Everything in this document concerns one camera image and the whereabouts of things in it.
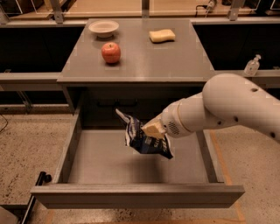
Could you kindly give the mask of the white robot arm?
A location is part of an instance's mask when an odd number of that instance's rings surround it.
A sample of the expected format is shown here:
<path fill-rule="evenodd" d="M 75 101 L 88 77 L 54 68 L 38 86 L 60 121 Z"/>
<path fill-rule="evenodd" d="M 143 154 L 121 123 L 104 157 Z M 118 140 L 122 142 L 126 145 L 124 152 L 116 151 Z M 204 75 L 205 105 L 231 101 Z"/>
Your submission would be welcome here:
<path fill-rule="evenodd" d="M 149 137 L 185 137 L 241 125 L 280 142 L 280 103 L 251 80 L 233 73 L 212 77 L 202 92 L 168 105 L 143 126 Z"/>

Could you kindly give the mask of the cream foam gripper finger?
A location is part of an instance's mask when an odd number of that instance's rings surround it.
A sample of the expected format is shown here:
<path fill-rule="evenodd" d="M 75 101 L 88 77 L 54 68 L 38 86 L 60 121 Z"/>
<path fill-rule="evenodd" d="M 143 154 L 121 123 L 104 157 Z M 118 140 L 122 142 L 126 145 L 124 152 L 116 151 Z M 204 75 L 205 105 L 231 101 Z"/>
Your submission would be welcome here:
<path fill-rule="evenodd" d="M 165 138 L 165 127 L 161 121 L 161 115 L 157 115 L 150 121 L 148 121 L 143 127 L 142 131 L 147 137 L 154 137 L 157 139 Z"/>

